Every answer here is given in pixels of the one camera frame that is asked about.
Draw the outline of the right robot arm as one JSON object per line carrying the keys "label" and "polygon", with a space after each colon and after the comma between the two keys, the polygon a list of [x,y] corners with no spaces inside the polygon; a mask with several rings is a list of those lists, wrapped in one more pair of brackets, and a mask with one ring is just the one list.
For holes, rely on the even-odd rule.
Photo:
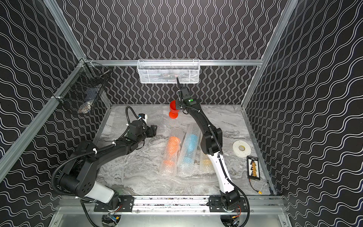
{"label": "right robot arm", "polygon": [[186,86],[181,85],[179,79],[176,79],[178,87],[178,99],[176,108],[189,114],[199,126],[202,132],[200,141],[201,150],[208,156],[218,178],[222,207],[226,210],[232,210],[244,198],[243,206],[246,212],[250,213],[250,205],[246,194],[235,183],[232,182],[228,173],[224,154],[222,150],[223,133],[220,128],[216,128],[207,118],[202,110],[200,101],[194,99]]}

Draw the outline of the orange glass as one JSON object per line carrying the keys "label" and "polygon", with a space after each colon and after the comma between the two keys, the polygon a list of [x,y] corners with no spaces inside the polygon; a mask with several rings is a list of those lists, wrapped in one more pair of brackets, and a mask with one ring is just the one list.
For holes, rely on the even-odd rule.
{"label": "orange glass", "polygon": [[179,128],[172,128],[165,147],[160,174],[175,176],[177,173],[178,155],[181,150],[185,132]]}

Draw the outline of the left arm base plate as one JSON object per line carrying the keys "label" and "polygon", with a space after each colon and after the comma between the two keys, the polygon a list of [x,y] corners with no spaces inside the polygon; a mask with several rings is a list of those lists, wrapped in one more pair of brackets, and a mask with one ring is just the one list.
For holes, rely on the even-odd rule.
{"label": "left arm base plate", "polygon": [[130,195],[113,197],[108,203],[97,201],[94,212],[132,212],[135,198]]}

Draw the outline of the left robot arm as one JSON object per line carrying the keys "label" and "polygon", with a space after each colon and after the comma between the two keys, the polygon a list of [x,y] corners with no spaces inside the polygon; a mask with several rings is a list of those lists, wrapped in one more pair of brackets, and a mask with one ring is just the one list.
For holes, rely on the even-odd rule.
{"label": "left robot arm", "polygon": [[117,210],[119,193],[96,181],[98,170],[105,164],[139,149],[139,144],[157,134],[157,126],[147,124],[146,114],[136,114],[131,106],[125,108],[127,128],[110,145],[99,148],[83,141],[51,177],[52,189],[60,195],[76,196],[82,202],[101,203],[108,210]]}

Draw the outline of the red wine glass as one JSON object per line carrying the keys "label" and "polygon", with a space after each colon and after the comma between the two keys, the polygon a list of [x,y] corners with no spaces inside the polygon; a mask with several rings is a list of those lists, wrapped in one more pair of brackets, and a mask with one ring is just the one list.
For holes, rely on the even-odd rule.
{"label": "red wine glass", "polygon": [[179,115],[179,110],[176,108],[176,101],[173,100],[170,105],[169,105],[169,108],[170,108],[170,112],[169,112],[169,117],[171,119],[176,119]]}

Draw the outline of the yellow glass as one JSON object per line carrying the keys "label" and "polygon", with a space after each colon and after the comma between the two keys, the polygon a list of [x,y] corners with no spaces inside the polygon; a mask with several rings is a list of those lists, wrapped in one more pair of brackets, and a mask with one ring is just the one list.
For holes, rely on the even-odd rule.
{"label": "yellow glass", "polygon": [[199,153],[199,173],[203,175],[211,175],[215,173],[213,163],[209,159],[208,155],[202,151]]}

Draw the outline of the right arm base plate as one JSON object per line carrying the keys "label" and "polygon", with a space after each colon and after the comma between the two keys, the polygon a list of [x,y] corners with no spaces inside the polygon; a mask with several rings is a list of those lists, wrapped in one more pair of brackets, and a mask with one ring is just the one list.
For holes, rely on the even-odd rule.
{"label": "right arm base plate", "polygon": [[238,200],[228,201],[221,196],[210,196],[208,198],[207,205],[209,206],[210,212],[247,212],[247,203],[243,197]]}

